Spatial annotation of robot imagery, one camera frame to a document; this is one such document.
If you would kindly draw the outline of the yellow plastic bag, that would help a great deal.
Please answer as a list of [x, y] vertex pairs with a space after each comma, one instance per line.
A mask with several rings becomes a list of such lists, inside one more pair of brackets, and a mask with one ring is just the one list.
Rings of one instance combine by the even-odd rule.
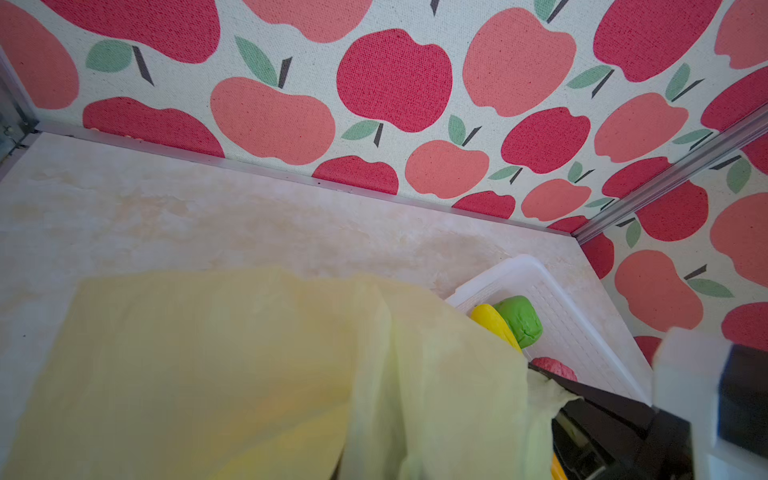
[[546, 479], [572, 400], [431, 291], [262, 267], [80, 284], [7, 479]]

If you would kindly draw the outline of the green toy fruit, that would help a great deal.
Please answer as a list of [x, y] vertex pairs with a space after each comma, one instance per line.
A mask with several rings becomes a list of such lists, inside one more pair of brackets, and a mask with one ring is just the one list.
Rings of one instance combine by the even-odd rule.
[[493, 305], [513, 333], [521, 349], [535, 344], [543, 333], [541, 320], [525, 296], [513, 296]]

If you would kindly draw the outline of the yellow orange mango toy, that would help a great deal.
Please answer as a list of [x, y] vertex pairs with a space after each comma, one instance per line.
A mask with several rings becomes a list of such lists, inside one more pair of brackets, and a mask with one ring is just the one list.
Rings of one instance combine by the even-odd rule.
[[568, 477], [556, 455], [552, 456], [551, 478], [553, 480], [568, 480]]

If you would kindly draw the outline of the yellow elongated toy fruit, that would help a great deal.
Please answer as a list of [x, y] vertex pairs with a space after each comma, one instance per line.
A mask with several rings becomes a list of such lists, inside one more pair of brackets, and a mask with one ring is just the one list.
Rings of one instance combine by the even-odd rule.
[[522, 352], [522, 348], [509, 325], [493, 306], [489, 304], [480, 304], [476, 306], [472, 310], [470, 318], [475, 323], [481, 325], [489, 332], [507, 342], [516, 351]]

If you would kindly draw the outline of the pink toy fruit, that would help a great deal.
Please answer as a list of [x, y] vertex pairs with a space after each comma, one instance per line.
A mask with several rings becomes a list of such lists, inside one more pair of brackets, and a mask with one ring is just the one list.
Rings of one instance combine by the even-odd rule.
[[550, 357], [538, 357], [534, 358], [531, 364], [556, 376], [575, 382], [578, 381], [575, 371], [559, 360]]

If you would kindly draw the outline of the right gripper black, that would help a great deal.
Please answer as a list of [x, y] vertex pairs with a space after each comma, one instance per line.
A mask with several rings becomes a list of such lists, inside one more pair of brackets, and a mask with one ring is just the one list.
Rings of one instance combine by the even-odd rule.
[[692, 479], [690, 424], [643, 402], [528, 368], [582, 397], [552, 421], [555, 455], [568, 479]]

